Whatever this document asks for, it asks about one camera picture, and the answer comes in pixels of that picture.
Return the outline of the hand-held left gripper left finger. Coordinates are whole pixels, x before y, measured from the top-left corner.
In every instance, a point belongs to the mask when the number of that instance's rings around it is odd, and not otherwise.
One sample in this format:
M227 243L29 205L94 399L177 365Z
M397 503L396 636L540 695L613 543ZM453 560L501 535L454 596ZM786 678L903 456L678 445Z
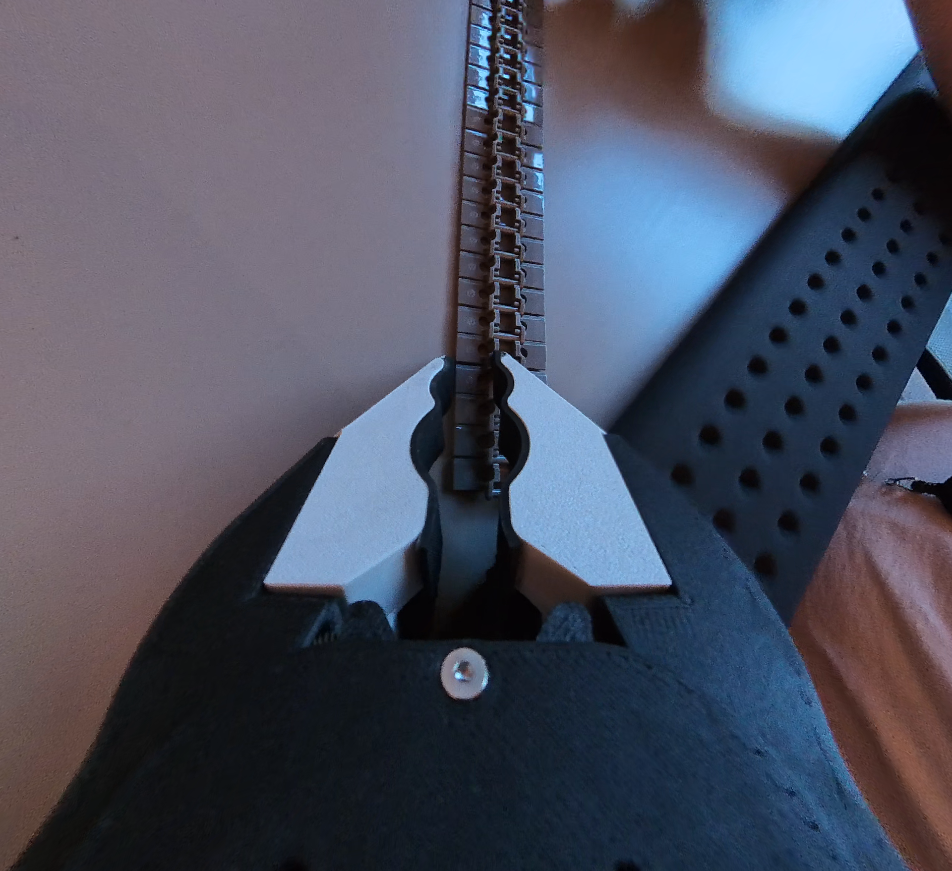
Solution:
M270 592L377 603L387 617L423 594L442 564L438 486L450 359L423 366L337 435L264 579Z

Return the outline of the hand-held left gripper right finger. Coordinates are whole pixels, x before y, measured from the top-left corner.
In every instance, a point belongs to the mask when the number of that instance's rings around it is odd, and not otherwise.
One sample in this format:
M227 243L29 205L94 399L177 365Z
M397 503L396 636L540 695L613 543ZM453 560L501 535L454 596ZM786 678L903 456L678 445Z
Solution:
M563 603L669 592L673 581L599 425L507 353L494 356L501 527L514 585Z

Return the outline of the grey desk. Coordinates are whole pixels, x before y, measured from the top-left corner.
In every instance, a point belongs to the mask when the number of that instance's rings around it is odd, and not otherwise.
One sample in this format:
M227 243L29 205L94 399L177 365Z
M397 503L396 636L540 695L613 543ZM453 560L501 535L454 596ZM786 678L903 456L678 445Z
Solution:
M469 0L2 0L2 869L208 545L455 330ZM548 378L608 426L918 50L544 0Z

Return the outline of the black perforated chair back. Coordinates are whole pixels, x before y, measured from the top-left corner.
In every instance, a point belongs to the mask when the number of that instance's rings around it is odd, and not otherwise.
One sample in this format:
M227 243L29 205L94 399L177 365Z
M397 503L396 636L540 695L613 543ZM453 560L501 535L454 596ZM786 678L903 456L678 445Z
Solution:
M950 296L950 117L916 56L612 426L663 551L793 618Z

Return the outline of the person's pale shirt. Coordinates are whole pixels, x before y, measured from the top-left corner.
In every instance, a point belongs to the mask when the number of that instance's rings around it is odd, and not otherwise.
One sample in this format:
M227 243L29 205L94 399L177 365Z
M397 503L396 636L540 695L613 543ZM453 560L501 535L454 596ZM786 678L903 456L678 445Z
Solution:
M840 753L911 869L951 868L951 407L903 404L791 627Z

